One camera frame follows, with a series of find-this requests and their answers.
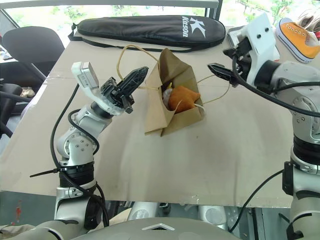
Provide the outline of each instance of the strap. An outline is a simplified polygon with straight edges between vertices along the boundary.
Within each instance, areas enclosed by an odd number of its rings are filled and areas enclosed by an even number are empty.
[[[75,36],[75,29],[77,28],[77,25],[75,23],[72,24],[71,30],[72,32],[68,35],[68,38],[70,41],[81,41],[81,42],[85,42],[87,44],[90,44],[92,46],[95,47],[100,47],[100,48],[117,48],[117,49],[123,49],[124,46],[114,46],[114,45],[110,45],[110,44],[105,44],[105,43],[101,43],[101,42],[96,42],[96,41],[91,41],[88,40],[86,38],[83,38],[81,36]],[[174,50],[174,49],[170,49],[171,52],[173,53],[190,53],[196,50],[201,50],[201,49],[205,49],[206,47],[203,46],[197,46],[197,47],[192,47],[186,50]],[[135,48],[135,47],[128,47],[127,49],[129,50],[133,50],[133,51],[140,51],[139,49]],[[143,48],[144,50],[148,51],[148,52],[162,52],[163,49],[158,49],[158,48]]]

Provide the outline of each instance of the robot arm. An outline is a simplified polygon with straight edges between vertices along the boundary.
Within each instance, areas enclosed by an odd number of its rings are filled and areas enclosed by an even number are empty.
[[[217,63],[208,67],[233,87],[244,85],[290,109],[294,140],[282,176],[284,192],[293,196],[287,237],[315,240],[320,236],[320,86],[299,85],[320,82],[320,71],[295,62],[274,62],[271,29],[263,14],[243,28],[236,48],[224,51],[233,59],[232,70]]]
[[[130,72],[119,84],[111,77],[99,88],[89,62],[76,62],[71,70],[79,87],[94,102],[69,113],[70,128],[57,142],[62,158],[57,166],[60,184],[56,189],[54,220],[19,234],[17,240],[70,240],[97,227],[105,203],[103,197],[94,195],[96,188],[100,191],[94,178],[94,154],[99,149],[96,138],[111,124],[113,116],[133,111],[131,94],[148,72],[147,67],[141,67]]]

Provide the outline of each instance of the orange sneaker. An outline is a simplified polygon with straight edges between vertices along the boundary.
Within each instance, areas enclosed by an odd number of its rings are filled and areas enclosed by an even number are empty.
[[[310,63],[320,52],[319,42],[290,18],[283,18],[279,21],[276,35],[293,56],[302,63]]]

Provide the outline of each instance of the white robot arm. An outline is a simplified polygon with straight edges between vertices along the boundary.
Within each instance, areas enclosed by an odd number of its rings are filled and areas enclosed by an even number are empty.
[[[209,69],[234,87],[238,84],[292,113],[293,147],[285,162],[282,189],[293,196],[288,240],[320,238],[320,70],[296,62],[273,61],[275,38],[266,14],[248,24],[236,48],[224,51],[232,71]]]

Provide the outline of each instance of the black chair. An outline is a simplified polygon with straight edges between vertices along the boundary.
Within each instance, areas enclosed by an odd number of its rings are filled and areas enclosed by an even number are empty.
[[[42,26],[10,30],[4,34],[2,44],[14,59],[29,64],[37,75],[40,70],[46,77],[65,50],[56,32]]]
[[[6,134],[9,138],[12,131],[6,126],[17,102],[30,102],[30,98],[21,97],[22,88],[16,84],[0,84],[0,138]]]
[[[9,117],[20,114],[25,106],[28,108],[27,104],[16,103],[31,100],[20,97],[21,87],[32,87],[37,92],[65,48],[55,31],[41,26],[10,30],[2,37],[2,45],[17,60],[0,63],[1,133],[9,136],[12,135],[6,127]]]

